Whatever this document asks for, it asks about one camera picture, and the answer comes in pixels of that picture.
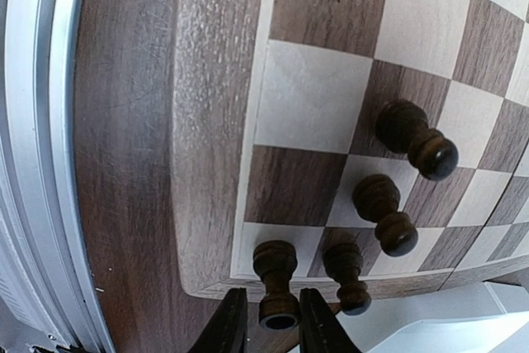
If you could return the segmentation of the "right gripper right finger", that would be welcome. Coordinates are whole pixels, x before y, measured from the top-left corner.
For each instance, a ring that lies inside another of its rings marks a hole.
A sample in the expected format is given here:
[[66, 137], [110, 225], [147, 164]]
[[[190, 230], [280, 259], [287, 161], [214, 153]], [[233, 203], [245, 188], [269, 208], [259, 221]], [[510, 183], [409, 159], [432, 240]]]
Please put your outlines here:
[[299, 304], [301, 353], [361, 353], [317, 289], [302, 289]]

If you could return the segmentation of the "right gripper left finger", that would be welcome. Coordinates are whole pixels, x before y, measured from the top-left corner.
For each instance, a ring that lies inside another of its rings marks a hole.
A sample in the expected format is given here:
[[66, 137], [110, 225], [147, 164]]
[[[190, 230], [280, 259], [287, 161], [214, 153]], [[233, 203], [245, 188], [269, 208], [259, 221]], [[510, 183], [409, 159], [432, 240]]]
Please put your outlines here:
[[246, 289], [229, 289], [188, 352], [247, 352], [247, 322]]

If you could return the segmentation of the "dark pawn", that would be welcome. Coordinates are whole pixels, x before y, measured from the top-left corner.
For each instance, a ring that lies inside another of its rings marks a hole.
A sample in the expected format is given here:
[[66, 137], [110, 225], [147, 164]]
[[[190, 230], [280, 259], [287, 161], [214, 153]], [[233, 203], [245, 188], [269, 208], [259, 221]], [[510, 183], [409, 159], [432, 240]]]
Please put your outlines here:
[[328, 248], [322, 256], [326, 275], [340, 287], [336, 296], [341, 311], [347, 316], [365, 313], [371, 304], [367, 284], [360, 281], [363, 259], [360, 248], [353, 242], [343, 242]]
[[362, 179], [351, 198], [360, 218], [375, 224], [374, 235], [383, 253], [401, 257], [416, 247], [418, 231], [409, 215], [399, 210], [400, 191], [386, 174]]
[[459, 161], [455, 143], [430, 127], [424, 110], [408, 100], [397, 99], [383, 107], [375, 135], [387, 150], [405, 154], [412, 167], [431, 181], [449, 177]]

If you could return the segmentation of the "front aluminium rail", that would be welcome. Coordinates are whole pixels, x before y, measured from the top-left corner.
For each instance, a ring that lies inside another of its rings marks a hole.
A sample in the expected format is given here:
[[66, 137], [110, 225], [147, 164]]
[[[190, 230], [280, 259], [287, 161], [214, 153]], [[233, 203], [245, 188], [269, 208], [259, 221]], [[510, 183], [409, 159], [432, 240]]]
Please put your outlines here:
[[82, 0], [1, 0], [1, 296], [53, 347], [112, 352], [74, 175]]

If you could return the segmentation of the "dark rook piece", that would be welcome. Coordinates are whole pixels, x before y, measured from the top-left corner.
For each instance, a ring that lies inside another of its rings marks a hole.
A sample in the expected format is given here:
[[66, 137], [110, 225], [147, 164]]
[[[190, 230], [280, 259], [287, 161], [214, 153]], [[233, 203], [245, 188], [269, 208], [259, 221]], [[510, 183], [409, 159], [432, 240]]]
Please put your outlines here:
[[253, 269], [264, 285], [259, 303], [259, 324], [269, 331], [295, 328], [301, 318], [298, 299], [289, 283], [298, 266], [296, 250], [286, 241], [266, 241], [253, 252]]

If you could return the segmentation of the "white divided plastic tray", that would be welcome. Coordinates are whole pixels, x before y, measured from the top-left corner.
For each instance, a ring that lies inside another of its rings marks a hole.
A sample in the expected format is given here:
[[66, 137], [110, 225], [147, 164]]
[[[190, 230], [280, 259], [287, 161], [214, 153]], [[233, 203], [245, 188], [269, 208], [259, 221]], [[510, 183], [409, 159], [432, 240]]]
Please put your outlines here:
[[351, 334], [364, 352], [490, 352], [528, 324], [528, 291], [497, 283], [374, 301]]

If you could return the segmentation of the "wooden chess board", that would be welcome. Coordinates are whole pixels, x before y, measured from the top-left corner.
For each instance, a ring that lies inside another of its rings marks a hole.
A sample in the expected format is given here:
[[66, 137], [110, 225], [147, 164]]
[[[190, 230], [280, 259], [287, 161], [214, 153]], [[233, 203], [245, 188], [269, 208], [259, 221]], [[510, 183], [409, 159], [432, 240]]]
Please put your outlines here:
[[[354, 238], [376, 298], [528, 266], [528, 0], [179, 0], [172, 194], [186, 293], [258, 301], [261, 243], [297, 252], [294, 289], [328, 301], [330, 245]], [[375, 135], [394, 100], [453, 141], [431, 181]], [[418, 231], [382, 252], [355, 186], [386, 174]]]

